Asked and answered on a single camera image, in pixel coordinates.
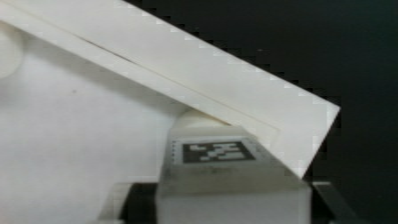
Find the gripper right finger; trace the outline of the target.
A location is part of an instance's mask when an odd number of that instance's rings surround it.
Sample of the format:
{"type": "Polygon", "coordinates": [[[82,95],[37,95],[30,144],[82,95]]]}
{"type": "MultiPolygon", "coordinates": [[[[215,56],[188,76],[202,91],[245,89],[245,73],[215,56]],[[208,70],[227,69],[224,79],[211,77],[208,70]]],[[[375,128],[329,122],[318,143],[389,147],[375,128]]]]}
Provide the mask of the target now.
{"type": "Polygon", "coordinates": [[[311,224],[371,224],[355,214],[330,182],[314,181],[311,224]]]}

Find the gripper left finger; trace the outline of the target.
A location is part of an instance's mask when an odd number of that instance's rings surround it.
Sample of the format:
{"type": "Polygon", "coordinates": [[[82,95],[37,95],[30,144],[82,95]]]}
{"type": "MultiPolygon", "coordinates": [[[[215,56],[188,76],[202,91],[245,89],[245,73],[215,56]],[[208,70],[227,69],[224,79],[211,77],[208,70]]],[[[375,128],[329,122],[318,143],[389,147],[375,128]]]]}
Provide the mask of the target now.
{"type": "Polygon", "coordinates": [[[117,183],[108,192],[96,224],[128,223],[128,197],[131,193],[131,183],[117,183]]]}

